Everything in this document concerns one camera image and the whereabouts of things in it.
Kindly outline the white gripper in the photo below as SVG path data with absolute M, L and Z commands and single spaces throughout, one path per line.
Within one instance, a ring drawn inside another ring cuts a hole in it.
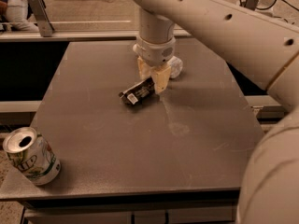
M 137 58 L 139 76 L 142 80 L 151 76 L 156 94 L 167 88 L 171 67 L 166 62 L 174 56 L 175 42 L 175 38 L 162 44 L 150 43 L 140 36 L 136 38 L 135 52 L 139 56 Z

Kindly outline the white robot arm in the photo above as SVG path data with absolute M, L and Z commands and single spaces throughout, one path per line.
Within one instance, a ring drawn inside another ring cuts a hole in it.
M 235 224 L 299 224 L 299 29 L 223 0 L 133 0 L 177 24 L 288 112 L 250 155 Z

